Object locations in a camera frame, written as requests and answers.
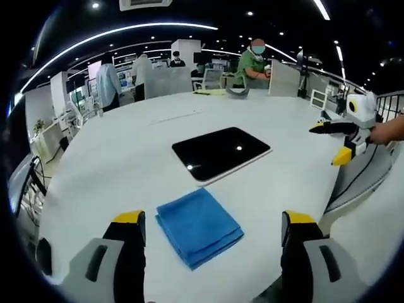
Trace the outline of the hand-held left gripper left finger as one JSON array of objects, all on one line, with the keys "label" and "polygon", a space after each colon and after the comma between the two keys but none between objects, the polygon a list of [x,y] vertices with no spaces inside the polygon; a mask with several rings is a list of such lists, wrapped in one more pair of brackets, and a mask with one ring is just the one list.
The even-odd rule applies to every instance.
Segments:
[{"label": "hand-held left gripper left finger", "polygon": [[144,302],[145,212],[121,213],[103,237],[70,261],[61,292],[69,302]]}]

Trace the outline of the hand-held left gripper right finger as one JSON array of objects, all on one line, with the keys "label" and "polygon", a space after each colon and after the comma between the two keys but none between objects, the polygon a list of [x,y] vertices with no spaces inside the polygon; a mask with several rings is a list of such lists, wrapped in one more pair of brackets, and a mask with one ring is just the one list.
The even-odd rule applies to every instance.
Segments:
[{"label": "hand-held left gripper right finger", "polygon": [[284,302],[359,302],[368,286],[353,257],[308,214],[282,212]]}]

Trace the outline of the person's right hand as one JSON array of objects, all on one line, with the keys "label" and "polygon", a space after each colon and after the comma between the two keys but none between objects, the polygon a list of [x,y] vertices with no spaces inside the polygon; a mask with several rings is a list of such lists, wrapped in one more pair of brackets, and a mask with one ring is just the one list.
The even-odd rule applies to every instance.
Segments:
[{"label": "person's right hand", "polygon": [[375,145],[387,145],[391,141],[388,123],[377,123],[370,133],[370,142]]}]

